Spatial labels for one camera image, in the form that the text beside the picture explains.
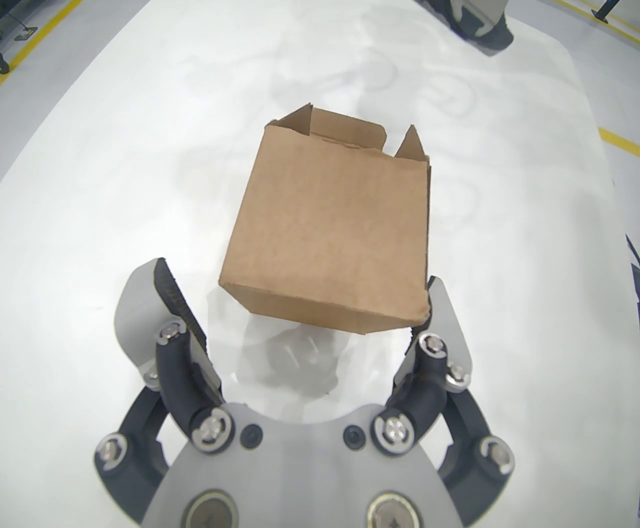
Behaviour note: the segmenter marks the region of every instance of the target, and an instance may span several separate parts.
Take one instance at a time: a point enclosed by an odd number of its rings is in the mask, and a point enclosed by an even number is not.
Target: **yellow floor line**
[[[83,0],[71,0],[66,6],[64,6],[58,14],[56,14],[49,22],[47,22],[42,28],[27,41],[27,44],[16,54],[16,56],[9,63],[11,71],[6,75],[0,76],[0,84],[3,84],[13,73],[13,71],[24,61],[29,54],[36,49],[37,45],[42,42],[45,37],[53,31],[53,29],[62,22],[75,8],[77,8]]]
[[[13,71],[22,63],[22,61],[24,61],[29,54],[36,49],[36,47],[38,46],[38,44],[40,42],[42,42],[45,37],[51,33],[51,31],[53,31],[53,29],[60,23],[62,22],[75,8],[77,8],[83,0],[71,0],[71,2],[69,2],[66,6],[64,6],[60,12],[55,15],[49,22],[47,22],[45,24],[44,27],[40,28],[35,35],[33,35],[33,37],[31,37],[29,39],[29,41],[27,42],[27,44],[16,54],[16,56],[13,58],[13,60],[10,63],[11,66],[11,71],[0,77],[0,84],[3,84],[8,78],[9,76],[13,73]],[[596,20],[593,18],[593,16],[590,13],[586,13],[584,11],[582,11],[580,8],[565,2],[564,0],[554,0],[555,2],[573,10],[576,11],[577,13],[580,13],[581,15],[585,15],[588,16],[589,18],[592,18],[593,20]],[[582,3],[586,4],[586,5],[590,5],[589,3],[585,2],[584,0],[580,0],[582,1]],[[624,31],[613,27],[613,26],[609,26],[611,29],[621,33],[622,35],[624,35],[625,37],[633,40],[635,43],[637,43],[638,45],[640,45],[640,40],[628,35],[627,33],[625,33]],[[618,148],[622,148],[623,150],[626,150],[627,152],[630,152],[631,154],[634,154],[635,156],[640,157],[640,145],[636,145],[633,141],[629,141],[626,140],[625,138],[622,138],[621,136],[618,136],[617,134],[614,134],[613,132],[610,132],[608,130],[605,130],[603,128],[600,128],[600,137],[602,138],[603,141],[606,141],[607,143],[610,143],[611,145],[615,145]]]
[[[583,3],[584,5],[589,6],[591,9],[595,9],[596,11],[602,7],[602,5],[597,6],[597,5],[595,5],[595,4],[592,4],[591,2],[587,2],[586,0],[578,0],[578,2],[581,2],[581,3]],[[613,13],[609,13],[609,14],[607,15],[607,18],[608,18],[608,19],[614,19],[614,20],[616,20],[616,21],[620,22],[620,24],[622,24],[623,26],[626,26],[626,27],[628,27],[629,29],[633,29],[634,31],[637,31],[638,33],[640,33],[640,29],[638,29],[638,28],[637,28],[637,27],[635,27],[635,26],[632,26],[631,24],[629,24],[628,22],[624,21],[624,20],[623,20],[623,19],[621,19],[620,17],[615,16]]]
[[[611,145],[614,145],[618,148],[621,148],[622,150],[626,150],[627,152],[640,157],[640,145],[637,145],[633,141],[626,140],[625,138],[622,138],[621,136],[618,136],[617,134],[614,134],[613,132],[605,130],[603,128],[599,128],[598,130],[600,131],[600,137],[602,138],[602,141],[606,141]]]
[[[640,46],[640,40],[637,39],[634,36],[631,36],[630,34],[628,34],[626,31],[623,31],[620,28],[617,28],[616,26],[613,26],[612,24],[605,24],[604,22],[602,22],[601,20],[598,20],[597,18],[595,18],[592,14],[591,11],[586,12],[586,11],[582,11],[578,6],[574,6],[573,4],[570,4],[569,2],[565,2],[564,0],[554,0],[554,2],[556,4],[560,4],[561,6],[566,7],[567,9],[570,9],[571,11],[574,11],[580,15],[583,15],[591,20],[593,20],[594,22],[597,22],[598,24],[602,24],[605,28],[609,28],[611,31],[615,31],[617,34],[628,38],[631,42],[635,43],[636,45]]]

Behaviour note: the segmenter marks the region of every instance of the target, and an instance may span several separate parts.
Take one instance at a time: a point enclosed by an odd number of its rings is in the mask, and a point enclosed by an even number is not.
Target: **screw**
[[[115,440],[104,442],[98,449],[98,457],[103,462],[110,462],[118,458],[120,448]]]
[[[394,444],[404,442],[406,438],[406,427],[400,421],[400,418],[392,416],[387,419],[385,422],[385,436]]]
[[[449,374],[456,381],[465,381],[465,371],[460,365],[451,365],[449,367]]]
[[[171,339],[180,333],[180,325],[178,323],[171,323],[165,326],[160,332],[160,337],[163,339]]]
[[[255,449],[262,442],[262,429],[258,424],[249,424],[240,433],[240,444],[245,449]]]
[[[431,332],[420,332],[418,334],[419,347],[434,359],[442,359],[447,356],[444,341],[439,335]]]
[[[430,335],[426,339],[427,348],[434,353],[438,353],[444,350],[444,341],[437,335]]]
[[[509,446],[497,436],[486,436],[480,442],[480,454],[491,460],[503,475],[510,475],[515,468],[515,459]]]
[[[216,417],[209,416],[202,421],[199,430],[202,441],[211,444],[218,439],[220,433],[224,430],[224,424]]]
[[[193,445],[204,453],[218,452],[230,443],[233,438],[234,423],[231,416],[220,407],[211,410],[200,426],[191,432]]]
[[[100,441],[95,452],[104,464],[102,470],[110,471],[124,460],[127,454],[127,439],[121,433],[107,435]]]
[[[491,445],[489,448],[489,456],[491,457],[491,460],[498,464],[498,466],[508,464],[509,460],[511,460],[509,452],[500,444]]]
[[[367,526],[372,528],[419,528],[418,513],[406,498],[384,493],[369,506]]]

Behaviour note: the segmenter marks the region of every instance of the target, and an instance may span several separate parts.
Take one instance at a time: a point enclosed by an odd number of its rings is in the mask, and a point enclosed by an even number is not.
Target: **gray floor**
[[[84,0],[0,87],[0,179],[56,103],[148,0]],[[42,27],[66,0],[45,0],[25,20]],[[11,35],[0,52],[10,59]]]

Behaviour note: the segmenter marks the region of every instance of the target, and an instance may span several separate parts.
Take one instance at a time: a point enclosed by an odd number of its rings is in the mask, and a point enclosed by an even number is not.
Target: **open cardboard box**
[[[220,285],[254,314],[355,333],[422,324],[429,158],[308,104],[264,129]]]

